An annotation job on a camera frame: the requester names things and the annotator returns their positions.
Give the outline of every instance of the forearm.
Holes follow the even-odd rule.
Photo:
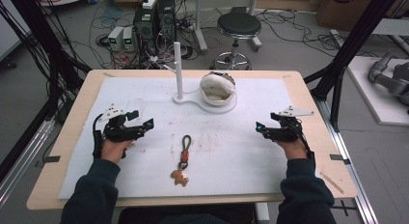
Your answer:
[[[86,176],[80,178],[63,209],[61,223],[111,223],[118,189],[115,180],[120,167],[96,159]]]
[[[281,189],[286,198],[279,206],[277,223],[335,223],[329,209],[334,197],[324,181],[314,175],[310,159],[287,162]]]

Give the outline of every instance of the human hand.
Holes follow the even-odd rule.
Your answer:
[[[286,154],[286,159],[307,158],[306,147],[300,138],[294,142],[276,141],[276,143],[283,148]]]
[[[123,156],[123,151],[128,150],[132,142],[133,140],[112,142],[109,139],[105,139],[102,144],[101,158],[118,164]]]

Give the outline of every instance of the wooden table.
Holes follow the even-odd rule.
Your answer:
[[[184,70],[183,77],[200,78],[207,70]],[[300,117],[309,145],[315,151],[316,168],[321,173],[335,198],[353,198],[357,195],[356,187],[341,160],[332,160],[330,154],[340,154],[319,114],[303,78],[297,71],[231,70],[233,78],[277,78],[283,79],[287,92],[296,107],[313,110],[314,116]],[[68,118],[56,140],[50,156],[59,155],[59,162],[46,163],[39,179],[27,201],[30,210],[62,209],[66,200],[59,200],[71,153],[88,118],[100,85],[106,77],[175,77],[168,70],[92,70],[81,88],[72,106]],[[164,198],[127,198],[119,199],[117,207],[164,206],[186,204],[215,204],[241,202],[282,201],[278,194],[240,194],[229,196],[204,197],[164,197]]]

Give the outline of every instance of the concrete floor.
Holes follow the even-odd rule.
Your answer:
[[[93,69],[102,69],[93,52],[86,45],[91,45],[101,56],[104,62],[109,62],[109,53],[104,48],[95,45],[95,38],[101,34],[108,34],[109,29],[97,29],[104,22],[102,16],[111,15],[123,19],[118,20],[118,25],[124,25],[133,19],[133,8],[128,5],[116,5],[112,0],[99,0],[96,5],[89,5],[80,1],[58,8],[58,14],[62,23],[73,41],[75,51]],[[203,20],[210,20],[203,26],[204,38],[208,51],[192,61],[183,61],[184,69],[202,70],[208,69],[211,62],[218,54],[229,51],[232,40],[224,37],[218,31],[206,27],[215,27],[218,12],[208,10],[202,12]],[[310,39],[318,35],[328,35],[329,29],[318,27],[315,15],[309,13],[295,14],[295,22],[308,27]],[[304,35],[303,31],[297,30],[292,24],[272,24],[272,28],[263,24],[259,39],[263,46],[255,52],[254,48],[241,42],[239,50],[248,56],[253,64],[253,70],[297,70],[303,76],[310,75],[326,67],[337,50],[326,50],[318,42],[310,45],[325,51],[312,49],[299,42]],[[289,42],[278,38],[294,40]],[[348,33],[341,32],[343,37]],[[387,50],[392,49],[395,55],[401,59],[408,56],[394,43],[387,42],[387,37],[372,36],[363,46],[377,56],[382,56]],[[2,122],[0,123],[0,160],[3,160],[7,152],[13,147],[25,128],[31,123],[34,116],[39,112],[46,101],[45,78],[35,67],[31,56],[24,47],[19,47],[13,54],[17,62],[16,69],[0,70],[0,97],[2,106]],[[360,180],[368,195],[379,223],[409,223],[409,174],[405,170],[409,168],[409,127],[406,126],[383,126],[379,125],[371,114],[362,95],[358,91],[348,73],[345,74],[341,97],[339,127],[345,145],[351,155]],[[61,126],[56,126],[49,140],[44,144],[41,152],[23,175],[14,192],[0,209],[2,223],[58,223],[61,215],[60,210],[28,210],[26,201],[41,172],[41,168],[35,163],[41,159],[45,148],[57,135]],[[346,206],[354,207],[352,200],[344,201]],[[270,223],[275,223],[278,203],[269,203]],[[118,220],[121,209],[116,209],[113,223]],[[360,215],[355,210],[349,210],[346,216],[343,210],[333,210],[338,223],[362,223]]]

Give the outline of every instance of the keychain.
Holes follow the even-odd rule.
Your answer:
[[[185,187],[189,182],[189,179],[183,173],[183,170],[186,169],[187,166],[189,165],[187,161],[189,160],[189,147],[191,143],[192,137],[190,137],[190,135],[185,135],[181,139],[183,150],[180,153],[180,162],[177,165],[177,169],[171,174],[171,178],[175,179],[175,185],[181,183],[181,185]]]

